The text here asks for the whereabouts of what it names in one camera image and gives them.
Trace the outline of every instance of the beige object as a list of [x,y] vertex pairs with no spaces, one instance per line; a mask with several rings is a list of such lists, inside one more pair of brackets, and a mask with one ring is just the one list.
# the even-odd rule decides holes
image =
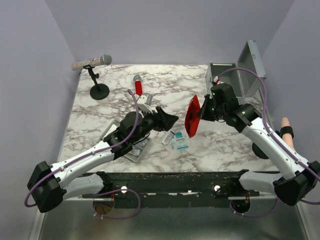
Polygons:
[[[290,126],[290,122],[289,122],[289,119],[284,117],[282,118],[282,121],[281,121],[281,127],[287,127],[287,126]],[[285,141],[286,144],[288,144],[293,150],[295,150],[295,147],[294,147],[294,141],[292,139],[292,136],[290,133],[286,133],[286,134],[283,134],[282,136],[282,139]]]

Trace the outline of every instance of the cable clip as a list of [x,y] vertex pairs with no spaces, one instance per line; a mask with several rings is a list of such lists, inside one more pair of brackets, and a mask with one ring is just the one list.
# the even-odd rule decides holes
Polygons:
[[301,160],[300,158],[297,158],[294,162],[295,162],[296,164],[298,164],[298,163],[301,163],[302,160]]
[[269,127],[269,126],[267,126],[268,128],[269,128],[269,130],[270,130],[270,132],[267,132],[267,136],[268,137],[270,137],[271,135],[273,135],[273,134],[276,134],[276,135],[278,135],[271,127]]

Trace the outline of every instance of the microphone stand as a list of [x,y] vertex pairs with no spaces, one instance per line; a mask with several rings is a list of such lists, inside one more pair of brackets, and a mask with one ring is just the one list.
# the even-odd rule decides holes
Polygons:
[[99,78],[99,73],[95,74],[93,71],[94,66],[86,65],[83,67],[87,69],[91,79],[94,82],[94,86],[90,89],[90,96],[94,100],[102,100],[108,97],[110,90],[109,87],[103,83],[97,83],[97,79]]

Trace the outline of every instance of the open lid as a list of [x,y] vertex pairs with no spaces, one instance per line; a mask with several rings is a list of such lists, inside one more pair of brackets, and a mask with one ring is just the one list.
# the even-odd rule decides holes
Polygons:
[[[255,72],[261,79],[266,79],[266,71],[262,64],[260,53],[255,40],[246,42],[242,53],[237,61],[238,67],[249,69]],[[260,82],[248,72],[239,71],[244,96],[251,97],[260,88]]]

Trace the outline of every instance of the red lid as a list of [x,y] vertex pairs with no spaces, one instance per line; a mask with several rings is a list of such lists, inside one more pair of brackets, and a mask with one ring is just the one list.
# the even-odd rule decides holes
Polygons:
[[194,95],[190,101],[184,120],[185,130],[188,133],[189,138],[192,138],[194,135],[196,135],[200,122],[200,117],[197,116],[197,113],[200,111],[200,109],[201,107],[198,97],[197,95]]

